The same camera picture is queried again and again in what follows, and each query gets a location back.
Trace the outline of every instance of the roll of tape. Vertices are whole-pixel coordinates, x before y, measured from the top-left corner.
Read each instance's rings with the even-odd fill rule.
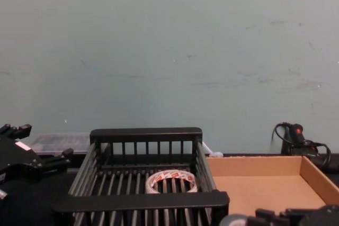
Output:
[[[190,182],[193,187],[188,191],[188,193],[196,193],[198,191],[197,183],[195,181],[195,176],[187,171],[184,170],[177,170],[177,169],[171,169],[171,170],[165,170],[160,171],[157,173],[154,173],[146,180],[146,193],[159,193],[158,191],[154,190],[154,185],[167,178],[180,178],[183,180],[186,180]]]

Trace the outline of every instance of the gray-green wall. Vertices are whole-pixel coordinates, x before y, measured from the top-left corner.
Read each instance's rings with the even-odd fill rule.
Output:
[[[268,152],[289,121],[338,152],[338,78],[338,0],[0,0],[0,123],[31,140],[198,126]]]

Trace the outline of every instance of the black table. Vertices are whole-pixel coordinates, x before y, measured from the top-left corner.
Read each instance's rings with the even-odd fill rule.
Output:
[[[74,160],[75,166],[81,164],[81,158],[83,159],[84,155]],[[333,155],[332,158],[339,160],[339,154]],[[0,226],[54,225],[51,204],[68,193],[75,176],[75,173],[66,173],[46,177],[37,183],[18,179],[1,185],[0,188],[9,193],[10,198],[0,202]],[[327,176],[339,187],[339,174],[327,174]]]

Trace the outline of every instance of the black wire basket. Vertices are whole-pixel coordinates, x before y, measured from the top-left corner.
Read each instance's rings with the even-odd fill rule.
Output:
[[[57,226],[219,225],[228,214],[229,197],[216,189],[201,129],[98,129],[90,140],[68,195],[53,205]],[[168,169],[194,174],[198,191],[168,178],[154,186],[159,194],[146,194],[147,178]]]

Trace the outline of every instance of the cardboard box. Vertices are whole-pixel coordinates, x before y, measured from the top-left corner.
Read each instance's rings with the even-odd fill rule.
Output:
[[[229,214],[339,205],[339,188],[306,157],[225,157],[207,161],[217,189],[230,197]]]

